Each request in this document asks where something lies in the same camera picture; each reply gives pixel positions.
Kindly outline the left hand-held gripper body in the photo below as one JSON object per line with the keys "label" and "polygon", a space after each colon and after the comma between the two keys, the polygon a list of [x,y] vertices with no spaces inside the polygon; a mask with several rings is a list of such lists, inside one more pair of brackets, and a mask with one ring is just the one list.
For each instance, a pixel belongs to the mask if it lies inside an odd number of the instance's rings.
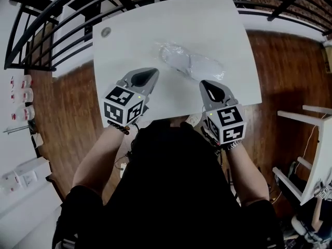
{"label": "left hand-held gripper body", "polygon": [[143,86],[123,86],[121,83],[111,84],[103,95],[103,125],[109,122],[120,126],[128,126],[142,116],[147,110],[150,95],[150,84]]}

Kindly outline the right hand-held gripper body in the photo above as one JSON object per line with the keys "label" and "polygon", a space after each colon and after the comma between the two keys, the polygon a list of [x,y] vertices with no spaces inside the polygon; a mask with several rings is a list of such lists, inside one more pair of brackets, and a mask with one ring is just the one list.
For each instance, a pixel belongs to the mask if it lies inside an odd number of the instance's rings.
{"label": "right hand-held gripper body", "polygon": [[242,140],[245,136],[244,109],[233,97],[226,97],[215,109],[204,107],[202,116],[204,131],[217,145]]}

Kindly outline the person's left forearm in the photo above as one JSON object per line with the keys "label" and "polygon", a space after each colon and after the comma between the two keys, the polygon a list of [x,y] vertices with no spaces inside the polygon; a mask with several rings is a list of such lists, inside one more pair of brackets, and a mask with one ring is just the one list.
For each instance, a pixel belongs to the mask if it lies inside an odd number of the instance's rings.
{"label": "person's left forearm", "polygon": [[104,129],[96,143],[79,164],[72,187],[84,186],[101,195],[113,171],[115,158],[129,127]]}

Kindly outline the person's right forearm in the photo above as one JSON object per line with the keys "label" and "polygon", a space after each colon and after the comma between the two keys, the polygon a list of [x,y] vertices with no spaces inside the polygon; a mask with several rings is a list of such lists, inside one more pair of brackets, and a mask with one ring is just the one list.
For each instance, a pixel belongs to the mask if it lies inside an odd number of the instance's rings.
{"label": "person's right forearm", "polygon": [[268,184],[249,157],[243,144],[226,151],[233,185],[242,206],[269,200]]}

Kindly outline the person's white shoe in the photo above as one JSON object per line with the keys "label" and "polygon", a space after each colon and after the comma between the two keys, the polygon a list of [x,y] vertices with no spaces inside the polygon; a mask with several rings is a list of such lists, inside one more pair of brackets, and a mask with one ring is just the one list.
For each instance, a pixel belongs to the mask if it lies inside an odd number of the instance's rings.
{"label": "person's white shoe", "polygon": [[188,118],[185,120],[186,123],[191,125],[193,128],[199,124],[202,118],[202,113],[192,114],[189,115]]}

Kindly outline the silver wristwatch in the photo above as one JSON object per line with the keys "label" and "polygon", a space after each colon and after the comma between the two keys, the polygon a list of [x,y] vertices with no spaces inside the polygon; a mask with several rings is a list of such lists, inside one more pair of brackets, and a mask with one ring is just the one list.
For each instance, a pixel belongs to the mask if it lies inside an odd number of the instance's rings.
{"label": "silver wristwatch", "polygon": [[227,143],[225,146],[224,146],[224,150],[225,151],[229,151],[235,147],[237,147],[239,144],[242,143],[242,140],[236,140],[236,141],[233,141],[233,142],[230,142],[230,143]]}

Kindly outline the person's black shirt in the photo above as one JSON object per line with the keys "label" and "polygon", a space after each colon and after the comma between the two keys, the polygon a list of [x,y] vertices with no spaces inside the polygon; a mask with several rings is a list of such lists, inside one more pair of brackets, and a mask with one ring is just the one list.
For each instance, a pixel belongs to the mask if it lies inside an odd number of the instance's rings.
{"label": "person's black shirt", "polygon": [[112,193],[67,194],[52,249],[284,249],[270,200],[242,206],[212,145],[191,125],[152,122]]}

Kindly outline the white side table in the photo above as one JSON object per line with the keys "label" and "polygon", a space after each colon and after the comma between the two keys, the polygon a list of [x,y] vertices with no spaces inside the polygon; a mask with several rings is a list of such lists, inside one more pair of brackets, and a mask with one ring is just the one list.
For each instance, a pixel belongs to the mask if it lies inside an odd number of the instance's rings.
{"label": "white side table", "polygon": [[323,119],[282,110],[277,112],[278,116],[308,123],[317,126],[319,129],[319,138],[313,163],[310,164],[302,157],[297,158],[297,161],[301,165],[310,170],[304,191],[300,191],[278,168],[274,167],[272,172],[295,195],[300,201],[300,204],[304,205],[314,197],[314,190],[320,183],[327,186],[332,181],[332,108],[303,105],[302,109],[326,114],[328,116]]}

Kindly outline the cardboard box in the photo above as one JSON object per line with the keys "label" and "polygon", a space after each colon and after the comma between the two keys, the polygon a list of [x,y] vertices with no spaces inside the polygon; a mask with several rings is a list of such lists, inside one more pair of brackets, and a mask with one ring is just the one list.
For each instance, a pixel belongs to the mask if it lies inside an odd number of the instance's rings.
{"label": "cardboard box", "polygon": [[332,74],[332,46],[327,46],[322,49],[322,55],[325,63],[327,74]]}

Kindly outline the thin metal rod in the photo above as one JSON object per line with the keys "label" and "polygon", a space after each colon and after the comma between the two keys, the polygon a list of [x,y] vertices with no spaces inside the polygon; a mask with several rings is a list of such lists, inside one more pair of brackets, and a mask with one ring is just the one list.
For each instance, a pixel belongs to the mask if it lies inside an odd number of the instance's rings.
{"label": "thin metal rod", "polygon": [[16,128],[7,128],[5,131],[3,131],[3,133],[11,134],[11,133],[15,133],[15,132],[25,130],[25,129],[29,129],[29,128],[30,128],[29,125],[16,127]]}

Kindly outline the large white box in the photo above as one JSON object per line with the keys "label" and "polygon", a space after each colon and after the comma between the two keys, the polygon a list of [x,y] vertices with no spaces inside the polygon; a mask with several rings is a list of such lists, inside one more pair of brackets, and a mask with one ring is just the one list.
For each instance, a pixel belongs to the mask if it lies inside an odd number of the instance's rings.
{"label": "large white box", "polygon": [[27,161],[27,162],[17,166],[14,171],[23,175],[24,173],[31,171],[31,170],[34,170],[36,172],[38,180],[46,178],[47,176],[49,176],[52,173],[49,161],[47,159],[45,159],[44,157],[39,157],[39,158],[32,159],[30,161]]}

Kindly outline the small white printed box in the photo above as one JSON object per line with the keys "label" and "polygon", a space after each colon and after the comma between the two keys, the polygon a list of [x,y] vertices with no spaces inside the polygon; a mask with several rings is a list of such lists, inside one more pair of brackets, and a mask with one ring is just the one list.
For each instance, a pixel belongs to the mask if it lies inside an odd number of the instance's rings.
{"label": "small white printed box", "polygon": [[21,175],[21,179],[24,188],[28,188],[30,185],[38,181],[37,174],[34,170],[28,171]]}

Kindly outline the white box red label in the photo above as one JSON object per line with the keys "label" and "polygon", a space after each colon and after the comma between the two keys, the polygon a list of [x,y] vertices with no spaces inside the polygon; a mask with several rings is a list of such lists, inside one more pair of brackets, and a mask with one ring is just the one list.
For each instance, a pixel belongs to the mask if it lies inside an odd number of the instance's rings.
{"label": "white box red label", "polygon": [[19,189],[25,189],[26,183],[24,182],[22,174],[11,171],[0,177],[0,192],[4,195],[9,195]]}

